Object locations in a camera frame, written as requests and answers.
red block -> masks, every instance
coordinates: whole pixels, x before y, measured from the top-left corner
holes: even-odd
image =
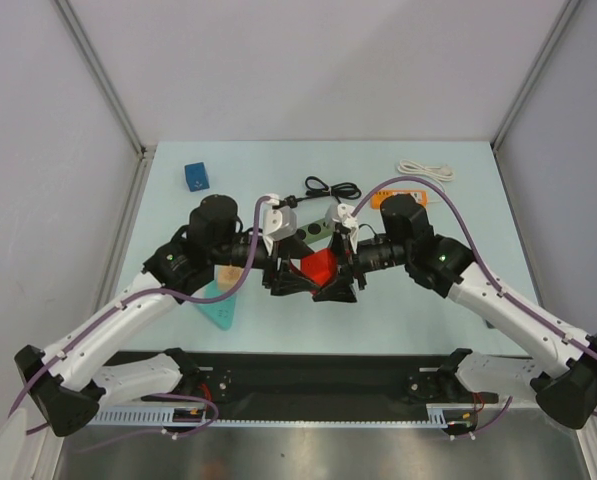
[[[336,274],[336,257],[328,248],[300,260],[300,271],[322,287]]]

tabletop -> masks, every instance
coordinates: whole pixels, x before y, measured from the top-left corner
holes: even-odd
[[[402,159],[454,169],[456,179],[446,184],[446,191],[464,216],[484,259],[503,280],[535,300],[503,184],[486,142],[161,142],[118,289],[133,279],[157,247],[187,223],[189,212],[207,195],[233,197],[247,228],[254,203],[263,194],[300,196],[309,175],[330,185],[351,181],[366,193],[397,176],[395,164]],[[190,192],[184,166],[197,162],[205,164],[210,188]],[[402,183],[393,188],[418,187]],[[429,196],[437,199],[433,192]],[[301,203],[296,209],[298,224],[321,219],[334,201],[324,198]],[[430,203],[427,210],[437,233],[464,242],[449,208]],[[359,221],[383,231],[378,210],[368,205]],[[370,236],[370,230],[361,230],[360,239]],[[324,248],[326,241],[311,246],[314,250]],[[261,272],[252,271],[238,291],[229,330],[219,329],[195,306],[185,304],[146,327],[125,349],[421,355],[449,354],[466,347],[486,354],[524,353],[482,318],[414,284],[402,268],[368,274],[368,285],[358,292],[355,304],[314,303],[308,293],[272,297],[261,280]]]

metal floor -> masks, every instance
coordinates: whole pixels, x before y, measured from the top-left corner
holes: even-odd
[[[511,410],[476,441],[450,442],[437,430],[217,427],[74,452],[128,431],[90,427],[69,437],[55,480],[589,478],[576,435],[535,410]]]

white cable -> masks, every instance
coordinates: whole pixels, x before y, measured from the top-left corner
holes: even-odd
[[[453,182],[456,179],[456,174],[453,168],[449,165],[442,167],[428,167],[422,165],[414,160],[401,160],[396,165],[398,173],[403,175],[413,175],[416,177],[426,177],[433,180],[443,192],[446,192],[444,183]],[[428,200],[428,203],[438,203],[441,200]]]

blue box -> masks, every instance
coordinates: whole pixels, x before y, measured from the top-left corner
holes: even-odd
[[[209,179],[207,178],[205,164],[200,162],[185,165],[185,180],[187,180],[187,186],[192,192],[208,189]]]

